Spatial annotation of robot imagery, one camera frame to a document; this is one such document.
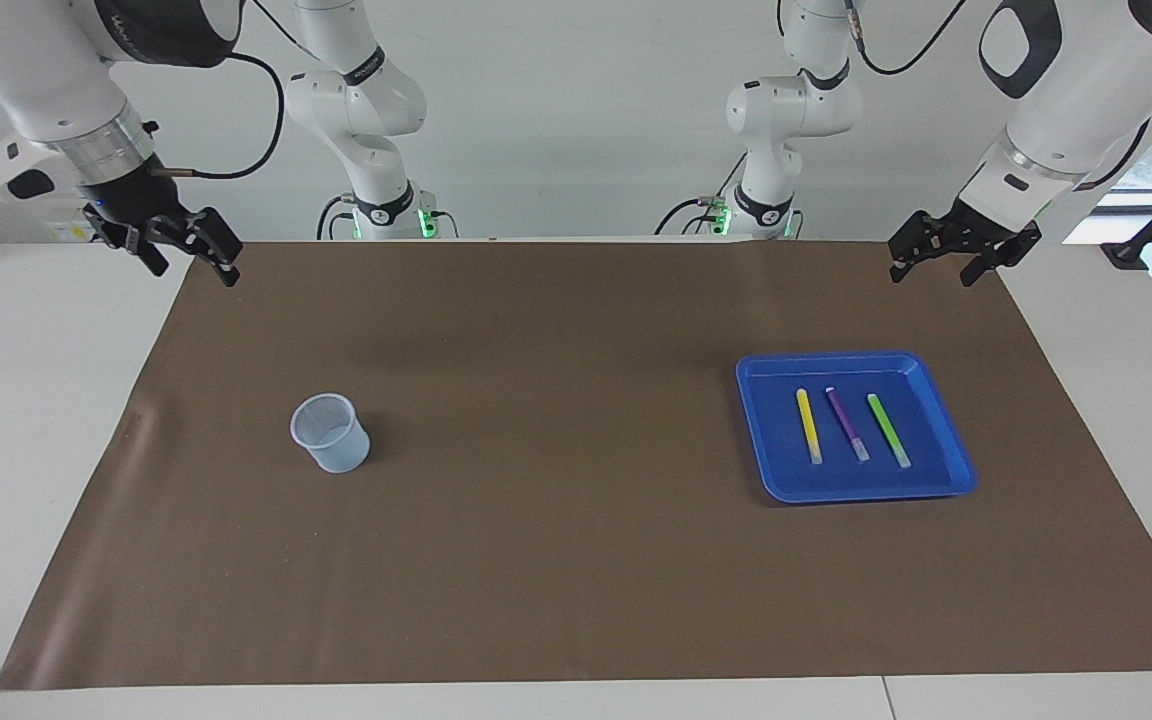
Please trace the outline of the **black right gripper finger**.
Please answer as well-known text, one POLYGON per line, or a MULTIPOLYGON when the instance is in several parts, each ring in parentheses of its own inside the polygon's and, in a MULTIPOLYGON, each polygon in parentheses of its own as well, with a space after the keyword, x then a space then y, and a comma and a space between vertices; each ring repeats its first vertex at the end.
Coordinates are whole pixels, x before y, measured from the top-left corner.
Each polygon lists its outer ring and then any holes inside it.
POLYGON ((157 215, 147 220, 147 234, 151 241, 200 258, 214 270, 225 287, 237 285, 241 278, 237 260, 243 242, 229 223, 225 222, 219 210, 202 209, 197 213, 157 215))
POLYGON ((84 206, 84 219, 91 223, 96 236, 104 245, 128 252, 132 258, 141 260, 152 275, 162 276, 169 268, 169 262, 164 258, 141 225, 109 222, 96 206, 84 206))

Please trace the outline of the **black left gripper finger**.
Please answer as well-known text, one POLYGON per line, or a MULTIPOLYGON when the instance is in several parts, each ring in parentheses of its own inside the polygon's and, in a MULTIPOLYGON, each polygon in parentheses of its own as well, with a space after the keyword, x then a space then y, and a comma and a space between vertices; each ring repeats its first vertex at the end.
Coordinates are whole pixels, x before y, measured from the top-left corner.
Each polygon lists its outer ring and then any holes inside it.
POLYGON ((977 245, 965 242, 967 250, 973 255, 960 272, 960 281, 964 287, 973 287, 983 275, 1000 268, 1011 268, 1025 258, 1043 238, 1041 228, 1036 222, 1025 223, 1015 237, 996 245, 977 245))
POLYGON ((927 211, 915 211, 888 240, 890 281, 900 283, 919 263, 942 258, 961 250, 961 215, 952 211, 934 218, 927 211))

